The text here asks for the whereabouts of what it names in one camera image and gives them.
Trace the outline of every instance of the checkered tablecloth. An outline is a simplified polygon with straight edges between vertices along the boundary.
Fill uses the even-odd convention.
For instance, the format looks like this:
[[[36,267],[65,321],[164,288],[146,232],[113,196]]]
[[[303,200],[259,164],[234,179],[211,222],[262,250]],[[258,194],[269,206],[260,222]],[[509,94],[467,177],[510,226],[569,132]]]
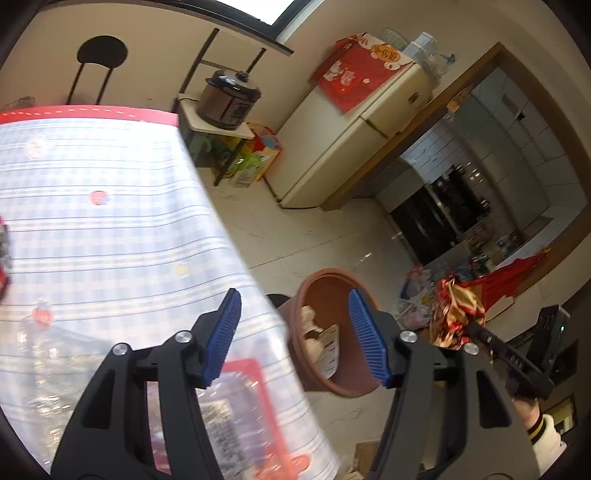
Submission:
[[[40,297],[53,325],[138,349],[190,328],[233,287],[242,317],[228,359],[262,366],[289,450],[311,457],[300,479],[332,479],[337,460],[294,372],[287,329],[228,238],[177,128],[43,113],[0,124],[0,215],[14,257],[0,303],[0,404],[26,447],[35,455],[43,441],[35,412],[22,413],[37,384],[34,362],[14,345]]]

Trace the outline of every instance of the clear plastic bag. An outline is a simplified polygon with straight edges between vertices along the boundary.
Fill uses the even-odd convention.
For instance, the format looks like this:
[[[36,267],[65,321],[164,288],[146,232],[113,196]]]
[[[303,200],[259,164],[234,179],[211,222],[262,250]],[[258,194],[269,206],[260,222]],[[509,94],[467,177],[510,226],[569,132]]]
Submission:
[[[418,330],[429,325],[434,293],[429,270],[415,268],[407,274],[398,299],[398,314],[395,316],[401,328]]]
[[[37,425],[30,449],[49,470],[74,407],[111,345],[32,316],[20,321],[14,345],[15,367],[27,374],[22,388],[28,391],[27,405],[16,413]]]
[[[291,459],[254,360],[226,362],[206,390],[197,390],[203,422],[225,480],[296,480],[307,455]],[[156,468],[170,473],[158,385],[148,385],[148,416]]]

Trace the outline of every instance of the black chair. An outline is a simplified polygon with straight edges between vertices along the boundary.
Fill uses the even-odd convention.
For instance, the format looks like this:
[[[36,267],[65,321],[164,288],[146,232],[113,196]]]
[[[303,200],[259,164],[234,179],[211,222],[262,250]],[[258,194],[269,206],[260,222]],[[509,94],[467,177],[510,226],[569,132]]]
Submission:
[[[109,69],[105,77],[105,81],[100,87],[99,96],[96,98],[95,105],[98,105],[100,104],[100,100],[103,97],[103,93],[107,87],[107,82],[109,81],[113,70],[119,67],[126,58],[127,47],[120,39],[116,37],[111,37],[110,35],[100,35],[99,37],[86,40],[78,49],[77,59],[80,63],[80,68],[78,68],[78,73],[76,73],[76,78],[74,79],[74,83],[70,89],[70,94],[68,95],[68,100],[66,100],[66,105],[70,105],[70,102],[72,101],[72,95],[74,94],[74,89],[78,84],[78,80],[80,79],[84,65],[87,63],[96,63],[97,65],[102,65],[103,67]]]

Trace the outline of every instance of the terracotta flower pot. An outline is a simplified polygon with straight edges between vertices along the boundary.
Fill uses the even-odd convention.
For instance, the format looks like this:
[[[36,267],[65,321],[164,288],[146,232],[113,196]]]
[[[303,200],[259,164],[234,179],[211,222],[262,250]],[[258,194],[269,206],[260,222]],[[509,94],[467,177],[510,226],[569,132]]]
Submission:
[[[379,386],[379,381],[369,371],[349,318],[349,292],[353,288],[361,288],[374,308],[378,308],[373,295],[357,278],[338,268],[325,268],[309,275],[295,296],[277,309],[289,325],[291,359],[306,391],[330,391],[341,397],[361,397]],[[314,322],[319,327],[327,329],[339,325],[339,366],[328,380],[306,351],[300,318],[300,310],[305,305],[316,312]]]

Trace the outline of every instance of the window frame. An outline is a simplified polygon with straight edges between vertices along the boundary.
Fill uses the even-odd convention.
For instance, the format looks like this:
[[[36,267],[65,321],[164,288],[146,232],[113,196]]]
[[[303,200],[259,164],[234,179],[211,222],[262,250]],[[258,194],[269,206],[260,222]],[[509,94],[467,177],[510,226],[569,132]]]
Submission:
[[[269,25],[256,17],[253,17],[242,10],[223,4],[216,0],[147,0],[150,3],[173,7],[181,10],[187,10],[199,16],[211,19],[214,22],[227,24],[247,34],[259,37],[275,46],[286,50],[286,53],[292,53],[291,50],[279,44],[277,37],[285,30],[287,25],[299,15],[299,13],[312,0],[293,0],[293,2],[284,10],[273,25]],[[59,5],[61,3],[71,3],[69,0],[50,0],[48,5]],[[126,3],[126,0],[112,0],[113,3]]]

